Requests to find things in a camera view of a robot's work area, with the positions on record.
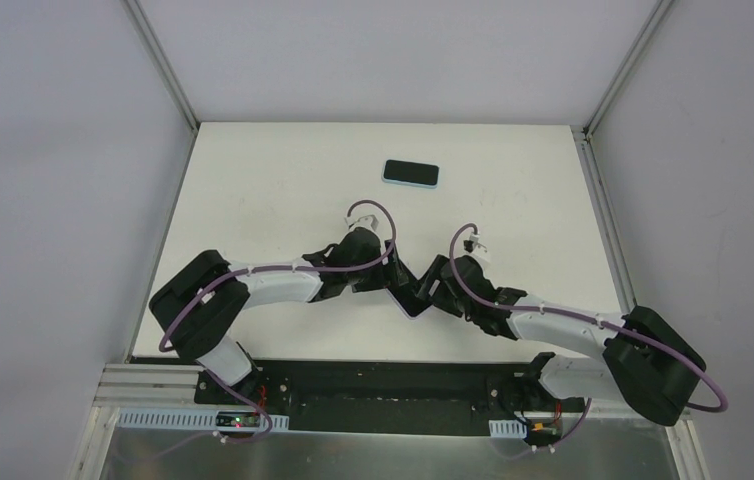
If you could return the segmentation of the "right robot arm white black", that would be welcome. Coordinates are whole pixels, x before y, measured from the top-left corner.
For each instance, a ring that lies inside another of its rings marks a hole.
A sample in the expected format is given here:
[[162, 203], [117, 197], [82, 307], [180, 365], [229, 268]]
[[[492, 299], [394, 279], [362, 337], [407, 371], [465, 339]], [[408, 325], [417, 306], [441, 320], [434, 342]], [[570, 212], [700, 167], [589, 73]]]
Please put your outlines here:
[[593, 313], [547, 303], [524, 290], [494, 286], [468, 255], [437, 256], [417, 295], [488, 335], [564, 349], [541, 355], [537, 371], [520, 384], [522, 400], [536, 410], [558, 399], [602, 399], [672, 426], [706, 379], [703, 358], [648, 307]]

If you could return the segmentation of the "lavender phone case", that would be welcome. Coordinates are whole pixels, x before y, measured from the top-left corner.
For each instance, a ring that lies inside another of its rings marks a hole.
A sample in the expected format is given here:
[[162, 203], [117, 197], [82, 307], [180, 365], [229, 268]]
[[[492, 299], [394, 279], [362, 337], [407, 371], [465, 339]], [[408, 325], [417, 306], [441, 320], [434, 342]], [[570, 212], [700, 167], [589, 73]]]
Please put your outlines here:
[[432, 306], [428, 300], [420, 299], [406, 291], [390, 290], [389, 293], [400, 310], [409, 319], [416, 319]]

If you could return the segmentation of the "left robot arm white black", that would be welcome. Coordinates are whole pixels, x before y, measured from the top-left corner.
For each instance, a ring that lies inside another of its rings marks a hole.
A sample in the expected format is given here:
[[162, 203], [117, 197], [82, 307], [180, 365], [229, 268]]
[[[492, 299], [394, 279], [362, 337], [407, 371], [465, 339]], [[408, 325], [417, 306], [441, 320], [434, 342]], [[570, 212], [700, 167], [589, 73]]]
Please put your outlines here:
[[278, 303], [321, 302], [346, 289], [388, 289], [398, 282], [396, 259], [395, 241], [381, 240], [364, 226], [287, 264], [235, 263], [205, 250], [149, 300], [163, 331], [159, 350], [203, 366], [220, 380], [224, 396], [246, 404], [257, 394], [258, 378], [249, 354], [228, 335], [240, 313]]

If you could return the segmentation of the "black phone purple frame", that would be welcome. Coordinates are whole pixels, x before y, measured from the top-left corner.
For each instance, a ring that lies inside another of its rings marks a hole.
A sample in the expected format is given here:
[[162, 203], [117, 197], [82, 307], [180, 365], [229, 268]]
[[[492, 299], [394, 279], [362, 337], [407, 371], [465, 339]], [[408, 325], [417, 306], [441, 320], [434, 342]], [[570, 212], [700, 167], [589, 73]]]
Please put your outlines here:
[[392, 297], [409, 318], [416, 318], [432, 305], [429, 299], [419, 298], [417, 292], [418, 290], [411, 285], [404, 285], [390, 290]]

